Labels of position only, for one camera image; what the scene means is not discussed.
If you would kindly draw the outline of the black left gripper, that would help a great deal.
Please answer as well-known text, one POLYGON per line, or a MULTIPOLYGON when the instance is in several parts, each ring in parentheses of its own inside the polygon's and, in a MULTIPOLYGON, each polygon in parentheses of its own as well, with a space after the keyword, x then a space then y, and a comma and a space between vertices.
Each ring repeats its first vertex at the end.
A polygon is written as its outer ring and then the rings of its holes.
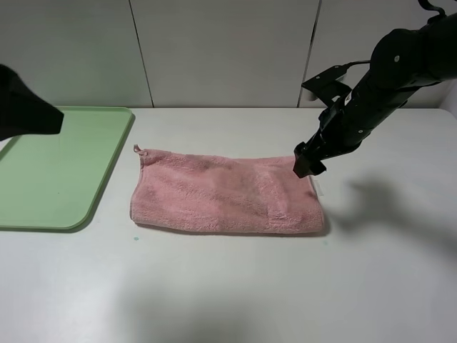
POLYGON ((59 134, 64 114, 39 98, 9 67, 1 65, 1 140, 59 134))

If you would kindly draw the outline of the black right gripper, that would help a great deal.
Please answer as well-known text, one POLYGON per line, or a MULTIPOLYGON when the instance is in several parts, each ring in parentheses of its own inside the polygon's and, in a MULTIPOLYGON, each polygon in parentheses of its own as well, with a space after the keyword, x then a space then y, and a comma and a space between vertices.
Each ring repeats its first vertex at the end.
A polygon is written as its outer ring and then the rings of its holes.
POLYGON ((419 89, 456 78, 456 15, 417 30, 394 29, 375 46, 361 80, 319 116, 318 131, 294 149, 298 178, 326 171, 324 159, 348 154, 419 89))

